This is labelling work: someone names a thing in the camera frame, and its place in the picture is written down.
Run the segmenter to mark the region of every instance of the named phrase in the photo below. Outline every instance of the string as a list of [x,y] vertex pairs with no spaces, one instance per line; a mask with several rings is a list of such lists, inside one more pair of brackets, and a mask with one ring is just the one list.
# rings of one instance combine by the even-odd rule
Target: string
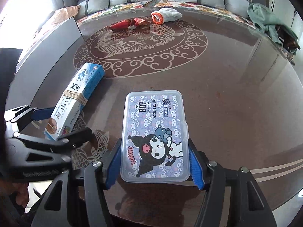
[[87,103],[87,99],[83,96],[82,93],[78,93],[78,92],[75,92],[75,91],[71,91],[71,90],[67,90],[67,89],[66,89],[66,90],[63,92],[62,95],[77,100],[77,101],[80,102],[83,106],[85,106],[86,103]]

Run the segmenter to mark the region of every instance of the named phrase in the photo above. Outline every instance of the round table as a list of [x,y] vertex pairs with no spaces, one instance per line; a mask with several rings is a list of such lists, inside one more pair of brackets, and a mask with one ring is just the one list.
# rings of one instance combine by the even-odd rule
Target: round table
[[[222,166],[261,169],[301,159],[303,88],[271,40],[223,16],[179,8],[181,21],[105,29],[123,19],[150,21],[154,10],[130,9],[82,23],[86,41],[66,51],[37,92],[32,107],[55,106],[83,63],[103,65],[105,77],[76,123],[77,129],[90,127],[95,139],[75,151],[74,166],[100,158],[121,137],[128,93],[166,89],[182,93],[190,138]],[[43,137],[46,124],[29,125],[24,133]],[[301,189],[298,165],[254,174],[272,209]],[[152,226],[193,226],[204,192],[186,184],[193,186],[134,184],[119,177],[105,196],[118,217]]]

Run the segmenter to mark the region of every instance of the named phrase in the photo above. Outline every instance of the blue and white box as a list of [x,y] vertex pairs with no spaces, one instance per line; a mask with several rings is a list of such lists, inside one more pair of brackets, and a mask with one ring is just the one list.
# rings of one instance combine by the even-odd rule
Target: blue and white box
[[[104,74],[101,65],[85,63],[66,90],[82,93],[88,99]],[[45,128],[45,135],[57,140],[61,135],[70,133],[83,107],[77,100],[62,95]]]

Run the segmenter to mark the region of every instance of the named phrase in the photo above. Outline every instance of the green cloth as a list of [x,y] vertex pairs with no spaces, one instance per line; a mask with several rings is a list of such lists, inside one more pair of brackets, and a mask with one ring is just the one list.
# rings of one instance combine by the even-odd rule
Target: green cloth
[[274,43],[277,43],[283,47],[283,43],[279,39],[278,32],[276,30],[276,25],[281,25],[283,26],[283,30],[288,35],[290,35],[298,44],[297,35],[278,17],[276,17],[268,7],[260,3],[252,3],[249,5],[247,13],[251,21],[254,23],[255,27],[257,27],[257,29],[262,33],[269,35]]

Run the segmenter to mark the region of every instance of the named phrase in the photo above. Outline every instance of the bop logo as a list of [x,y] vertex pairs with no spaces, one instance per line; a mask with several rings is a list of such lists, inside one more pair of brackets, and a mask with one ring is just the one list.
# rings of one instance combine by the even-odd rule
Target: bop logo
[[139,112],[146,112],[146,103],[139,102]]
[[83,79],[86,77],[87,74],[88,74],[87,69],[81,70],[81,71],[78,73],[78,76],[77,76],[76,80],[77,80],[77,81],[83,80]]

